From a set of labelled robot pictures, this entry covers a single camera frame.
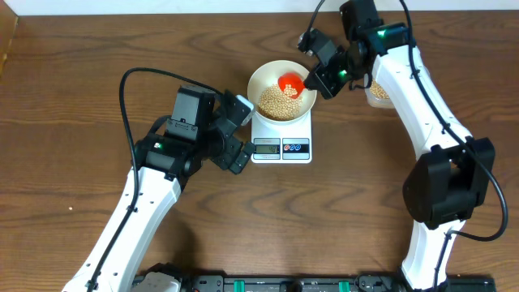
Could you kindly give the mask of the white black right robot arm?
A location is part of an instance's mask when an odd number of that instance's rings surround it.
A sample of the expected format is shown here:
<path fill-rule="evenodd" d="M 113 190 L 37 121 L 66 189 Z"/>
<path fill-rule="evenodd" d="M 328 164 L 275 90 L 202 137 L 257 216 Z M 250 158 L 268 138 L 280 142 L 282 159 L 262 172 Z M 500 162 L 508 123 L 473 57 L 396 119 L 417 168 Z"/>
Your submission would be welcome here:
<path fill-rule="evenodd" d="M 343 88 L 381 87 L 388 96 L 416 156 L 402 188 L 414 223 L 401 276 L 409 291 L 448 291 L 454 240 L 495 184 L 494 146 L 475 139 L 450 111 L 422 63 L 410 20 L 386 24 L 372 1 L 345 2 L 340 14 L 347 47 L 313 26 L 300 36 L 298 49 L 318 60 L 304 84 L 326 99 Z"/>

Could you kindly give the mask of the white digital kitchen scale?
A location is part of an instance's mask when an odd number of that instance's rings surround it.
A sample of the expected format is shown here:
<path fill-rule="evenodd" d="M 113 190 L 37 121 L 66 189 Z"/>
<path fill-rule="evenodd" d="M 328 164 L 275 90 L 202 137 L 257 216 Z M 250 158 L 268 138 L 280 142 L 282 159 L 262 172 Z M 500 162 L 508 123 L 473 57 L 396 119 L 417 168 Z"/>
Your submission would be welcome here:
<path fill-rule="evenodd" d="M 311 113 L 273 121 L 255 114 L 251 122 L 252 161 L 256 164 L 308 164 L 312 161 Z"/>

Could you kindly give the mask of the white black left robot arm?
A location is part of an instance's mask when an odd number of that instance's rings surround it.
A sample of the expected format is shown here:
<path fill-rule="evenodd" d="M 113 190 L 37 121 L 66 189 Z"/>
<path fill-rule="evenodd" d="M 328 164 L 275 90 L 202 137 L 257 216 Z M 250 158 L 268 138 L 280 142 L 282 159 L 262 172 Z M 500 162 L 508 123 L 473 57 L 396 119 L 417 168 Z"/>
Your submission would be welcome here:
<path fill-rule="evenodd" d="M 255 146 L 234 133 L 254 111 L 243 96 L 182 86 L 174 112 L 159 117 L 143 139 L 131 144 L 132 167 L 121 199 L 84 265 L 63 289 L 188 290 L 188 281 L 164 266 L 142 277 L 138 269 L 158 226 L 203 161 L 233 174 L 242 172 Z"/>

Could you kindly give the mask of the soybeans in bowl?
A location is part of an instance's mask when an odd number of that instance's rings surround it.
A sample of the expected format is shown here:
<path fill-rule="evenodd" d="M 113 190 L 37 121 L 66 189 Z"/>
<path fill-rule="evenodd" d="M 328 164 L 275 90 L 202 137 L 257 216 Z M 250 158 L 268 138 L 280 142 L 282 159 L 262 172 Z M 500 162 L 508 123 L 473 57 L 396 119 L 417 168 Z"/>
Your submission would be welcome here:
<path fill-rule="evenodd" d="M 287 85 L 282 90 L 277 84 L 265 89 L 259 98 L 259 112 L 267 118 L 288 121 L 296 118 L 302 107 L 302 97 L 294 98 L 297 90 Z"/>

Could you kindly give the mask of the brown cardboard side panel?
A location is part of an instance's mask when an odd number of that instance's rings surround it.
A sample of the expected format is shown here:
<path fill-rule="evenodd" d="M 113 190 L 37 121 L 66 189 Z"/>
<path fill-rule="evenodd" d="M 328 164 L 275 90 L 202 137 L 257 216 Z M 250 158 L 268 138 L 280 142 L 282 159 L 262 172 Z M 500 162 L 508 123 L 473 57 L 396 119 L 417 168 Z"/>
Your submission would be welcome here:
<path fill-rule="evenodd" d="M 15 30 L 18 25 L 19 16 L 5 3 L 4 0 L 1 0 L 0 13 L 0 72 L 3 73 L 12 40 L 15 35 Z"/>

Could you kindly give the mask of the cream ceramic bowl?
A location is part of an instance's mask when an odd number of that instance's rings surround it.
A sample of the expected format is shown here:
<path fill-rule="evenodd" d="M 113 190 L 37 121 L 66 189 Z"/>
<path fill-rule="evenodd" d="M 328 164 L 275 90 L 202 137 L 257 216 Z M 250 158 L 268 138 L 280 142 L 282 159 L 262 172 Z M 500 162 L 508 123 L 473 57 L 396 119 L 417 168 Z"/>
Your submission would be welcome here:
<path fill-rule="evenodd" d="M 247 85 L 247 97 L 255 105 L 255 112 L 257 114 L 263 116 L 259 112 L 260 95 L 262 92 L 274 84 L 278 85 L 278 78 L 288 72 L 297 73 L 304 80 L 309 70 L 296 62 L 277 60 L 265 63 L 253 73 Z M 296 118 L 311 112 L 317 98 L 317 91 L 304 89 L 300 97 L 302 97 L 302 107 Z"/>

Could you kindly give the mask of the clear plastic container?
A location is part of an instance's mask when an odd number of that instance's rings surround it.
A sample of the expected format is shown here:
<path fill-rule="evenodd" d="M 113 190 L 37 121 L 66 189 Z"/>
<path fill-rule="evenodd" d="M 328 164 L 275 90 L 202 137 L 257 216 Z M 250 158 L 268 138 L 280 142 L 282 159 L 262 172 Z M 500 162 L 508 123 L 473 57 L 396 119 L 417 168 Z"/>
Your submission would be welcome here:
<path fill-rule="evenodd" d="M 367 102 L 374 108 L 393 109 L 394 104 L 384 89 L 375 82 L 370 73 L 364 75 L 364 92 L 366 93 Z"/>

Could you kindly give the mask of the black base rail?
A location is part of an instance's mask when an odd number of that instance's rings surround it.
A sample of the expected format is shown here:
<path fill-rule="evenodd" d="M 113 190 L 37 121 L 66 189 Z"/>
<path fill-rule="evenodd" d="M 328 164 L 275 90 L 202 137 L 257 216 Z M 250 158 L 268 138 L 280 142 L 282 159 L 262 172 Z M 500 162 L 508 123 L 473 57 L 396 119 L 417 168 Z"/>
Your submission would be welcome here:
<path fill-rule="evenodd" d="M 184 273 L 172 264 L 156 264 L 135 277 L 133 291 L 184 292 L 405 292 L 401 276 L 364 273 L 352 277 L 228 276 L 222 271 Z"/>

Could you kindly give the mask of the soybeans in container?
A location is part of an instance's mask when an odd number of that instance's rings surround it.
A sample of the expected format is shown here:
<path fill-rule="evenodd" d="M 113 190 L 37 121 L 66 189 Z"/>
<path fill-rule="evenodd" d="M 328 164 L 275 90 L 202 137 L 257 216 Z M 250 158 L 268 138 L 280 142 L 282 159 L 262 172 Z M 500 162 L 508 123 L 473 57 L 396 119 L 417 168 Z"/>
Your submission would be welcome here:
<path fill-rule="evenodd" d="M 371 94 L 377 99 L 389 99 L 389 95 L 384 91 L 384 89 L 375 81 L 371 82 L 370 86 Z"/>

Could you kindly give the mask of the red plastic measuring scoop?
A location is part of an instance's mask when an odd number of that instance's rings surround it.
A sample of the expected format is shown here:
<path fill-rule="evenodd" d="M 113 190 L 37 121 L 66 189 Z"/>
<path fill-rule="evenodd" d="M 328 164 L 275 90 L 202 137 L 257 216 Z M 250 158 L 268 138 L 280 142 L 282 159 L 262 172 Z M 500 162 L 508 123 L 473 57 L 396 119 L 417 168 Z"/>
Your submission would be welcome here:
<path fill-rule="evenodd" d="M 297 99 L 305 89 L 302 77 L 294 72 L 288 72 L 278 78 L 280 90 L 292 99 Z"/>

